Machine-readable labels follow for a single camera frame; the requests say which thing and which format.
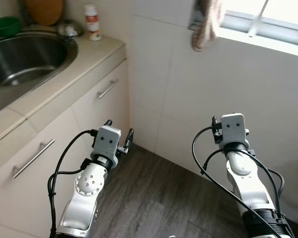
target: cabinet door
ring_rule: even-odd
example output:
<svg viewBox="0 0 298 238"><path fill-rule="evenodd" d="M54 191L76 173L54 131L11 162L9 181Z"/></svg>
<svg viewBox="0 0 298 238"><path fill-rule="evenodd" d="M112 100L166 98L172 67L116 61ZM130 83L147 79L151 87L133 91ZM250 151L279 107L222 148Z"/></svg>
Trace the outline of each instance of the cabinet door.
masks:
<svg viewBox="0 0 298 238"><path fill-rule="evenodd" d="M127 61L123 61L111 73L91 88L72 106L81 130L98 129L108 119L112 126L122 131L120 143L125 141L129 130L129 101ZM88 146L92 138L86 138Z"/></svg>
<svg viewBox="0 0 298 238"><path fill-rule="evenodd" d="M69 108L38 136L0 168L0 224L36 237L46 238L51 228L51 210L47 180L68 143L79 133ZM40 142L55 142L18 177L12 178L14 165L24 165L38 152ZM61 171L80 168L88 157L83 138L79 138L65 156ZM55 207L57 223L73 195L75 175L59 175L56 183Z"/></svg>

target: dark wood floor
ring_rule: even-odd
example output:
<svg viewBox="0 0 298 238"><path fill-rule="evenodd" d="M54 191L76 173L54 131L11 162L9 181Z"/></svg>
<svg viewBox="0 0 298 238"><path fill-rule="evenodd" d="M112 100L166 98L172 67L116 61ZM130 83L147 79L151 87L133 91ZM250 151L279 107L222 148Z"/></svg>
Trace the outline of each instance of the dark wood floor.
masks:
<svg viewBox="0 0 298 238"><path fill-rule="evenodd" d="M110 172L98 204L94 238L247 238L230 197L139 146Z"/></svg>

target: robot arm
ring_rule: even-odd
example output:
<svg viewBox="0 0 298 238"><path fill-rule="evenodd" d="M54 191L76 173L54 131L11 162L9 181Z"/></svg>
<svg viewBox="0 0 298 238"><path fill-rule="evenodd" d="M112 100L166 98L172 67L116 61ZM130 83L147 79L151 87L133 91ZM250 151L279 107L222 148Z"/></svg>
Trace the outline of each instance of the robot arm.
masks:
<svg viewBox="0 0 298 238"><path fill-rule="evenodd" d="M118 164L121 154L127 154L133 141L130 129L124 146L119 146L121 131L111 127L111 121L102 126L95 137L91 162L74 182L74 194L66 205L56 238L89 238L97 217L97 197L104 187L109 171Z"/></svg>
<svg viewBox="0 0 298 238"><path fill-rule="evenodd" d="M285 217L277 214L274 203L258 177L256 163L246 154L231 149L251 153L242 114L230 114L221 117L217 123L212 119L212 130L215 143L224 149L226 156L227 178L233 185L233 192L247 206L256 211L282 238L291 238L285 230L287 221ZM248 236L250 238L274 238L275 235L245 207L238 203L239 212L243 218Z"/></svg>

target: black cable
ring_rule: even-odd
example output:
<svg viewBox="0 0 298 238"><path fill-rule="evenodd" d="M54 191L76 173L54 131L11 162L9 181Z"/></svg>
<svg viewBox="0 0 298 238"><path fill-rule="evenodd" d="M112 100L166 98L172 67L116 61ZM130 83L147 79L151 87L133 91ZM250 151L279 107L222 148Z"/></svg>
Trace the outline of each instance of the black cable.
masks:
<svg viewBox="0 0 298 238"><path fill-rule="evenodd" d="M212 157L212 156L209 156L209 157L207 158L207 160L205 161L204 165L203 165L203 168L204 168L205 170L207 170L207 166L208 166L208 163L209 163L211 157ZM257 165L258 165L260 168L264 169L264 168L262 167L262 164L257 164ZM279 189L278 189L278 196L280 197L280 196L282 195L282 193L283 193L284 186L285 186L285 180L284 180L284 177L283 177L280 173L278 173L278 172L276 172L276 171L274 171L274 170L272 170L272 169L267 169L267 170L268 170L269 172L271 172L271 173L277 175L277 176L279 177L280 181L281 181L281 184L280 184Z"/></svg>
<svg viewBox="0 0 298 238"><path fill-rule="evenodd" d="M275 174L275 175L277 175L279 177L279 179L280 179L280 186L279 186L279 189L278 189L278 195L280 197L282 195L283 190L284 190L284 187L285 187L284 177L280 173L278 173L278 172L276 172L274 170L268 169L268 171L271 172L271 173L273 173L273 174Z"/></svg>
<svg viewBox="0 0 298 238"><path fill-rule="evenodd" d="M293 231L292 231L292 229L291 229L291 227L289 226L288 223L286 224L285 229L286 229L286 231L287 231L287 233L288 233L288 235L289 235L290 237L295 238L295 235L294 235L294 233L293 233Z"/></svg>
<svg viewBox="0 0 298 238"><path fill-rule="evenodd" d="M56 165L55 168L55 172L54 172L54 176L53 176L53 182L52 182L52 186L50 187L50 203L51 203L51 216L52 216L52 227L51 227L51 233L50 233L50 238L54 238L55 234L56 234L56 214L55 214L55 206L54 206L54 196L55 196L55 183L56 183L56 178L61 166L61 163L63 161L64 156L66 155L67 151L70 149L70 147L74 144L74 142L82 135L86 134L86 133L90 133L90 130L85 130L82 131L81 133L79 133L77 136L74 137L74 139L68 144L68 146L65 148L65 150L63 151L58 164Z"/></svg>
<svg viewBox="0 0 298 238"><path fill-rule="evenodd" d="M58 172L58 175L74 175L74 174L78 174L79 172L81 172L82 169L79 169L79 170L75 170L75 171L70 171L70 172L67 172L67 171L61 171L61 172ZM52 174L50 177L49 177L49 180L48 180L48 192L49 192L49 195L51 194L51 191L52 191L52 188L51 188L51 182L52 182L52 179L54 177L54 174Z"/></svg>
<svg viewBox="0 0 298 238"><path fill-rule="evenodd" d="M196 155L195 155L195 144L198 139L198 137L206 130L211 129L212 127L207 127L203 130L201 130L195 137L192 143L192 155L197 163L198 167L201 169L201 171L208 177L209 180L211 180L216 186L218 186L220 189L222 189L224 192L226 192L229 196L233 197L240 205L242 205L244 208L246 208L250 213L252 213L257 219L259 219L264 225L267 226L267 228L277 236L277 238L282 238L260 215L257 214L253 209L251 209L249 206L247 206L241 199L239 199L235 194L233 194L231 191L226 189L224 186L219 184L215 179L213 179L205 170L204 168L200 165L198 162Z"/></svg>
<svg viewBox="0 0 298 238"><path fill-rule="evenodd" d="M212 154L210 154L207 161L209 161L211 159L211 157L213 157L215 154L217 154L219 152L223 152L223 151L226 151L226 152L234 151L234 152L240 152L240 153L243 153L245 155L248 155L252 160L254 160L256 162L256 164L258 164L266 172L266 174L267 174L267 176L268 176L269 180L271 181L271 183L273 185L273 188L274 188L276 210L277 210L277 214L280 215L281 210L280 210L279 195L278 195L278 192L277 192L276 184L275 184L275 181L274 181L273 177L271 176L271 174L267 170L267 168L255 156L250 155L247 151L238 150L238 149L235 149L235 148L219 149L219 150L213 152Z"/></svg>
<svg viewBox="0 0 298 238"><path fill-rule="evenodd" d="M204 128L204 129L200 130L199 133L194 137L192 146L195 145L197 139L200 137L200 135L201 135L203 132L205 132L205 131L207 131L207 130L211 130L211 129L212 129L212 127L209 126L209 127L206 127L206 128ZM197 160L197 158L196 158L195 156L193 156L193 159L195 160L195 163L198 165L198 167L200 168L200 170L203 170L203 168L202 168L202 166L200 165L200 163L199 163L199 161Z"/></svg>

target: towel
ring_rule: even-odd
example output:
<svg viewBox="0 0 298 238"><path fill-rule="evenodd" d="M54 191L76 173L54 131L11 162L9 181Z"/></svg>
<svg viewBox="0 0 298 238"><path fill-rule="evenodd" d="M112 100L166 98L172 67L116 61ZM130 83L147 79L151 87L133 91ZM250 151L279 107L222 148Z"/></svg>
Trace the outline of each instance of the towel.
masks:
<svg viewBox="0 0 298 238"><path fill-rule="evenodd" d="M198 0L204 19L199 28L192 35L192 48L202 51L216 37L224 17L223 0Z"/></svg>

